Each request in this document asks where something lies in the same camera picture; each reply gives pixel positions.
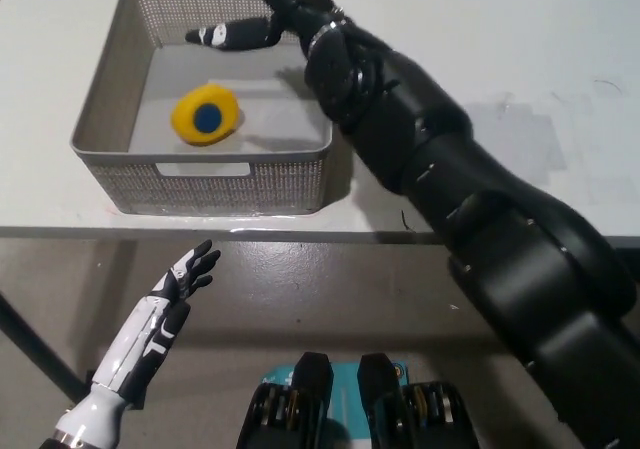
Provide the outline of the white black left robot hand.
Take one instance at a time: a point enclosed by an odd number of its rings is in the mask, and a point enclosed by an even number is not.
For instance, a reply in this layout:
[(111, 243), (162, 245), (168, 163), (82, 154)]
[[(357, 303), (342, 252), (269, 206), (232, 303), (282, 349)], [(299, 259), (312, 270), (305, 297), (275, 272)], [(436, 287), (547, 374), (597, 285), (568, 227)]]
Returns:
[(138, 301), (94, 373), (93, 390), (139, 402), (189, 316), (188, 299), (213, 280), (221, 252), (212, 246), (206, 240), (189, 250)]

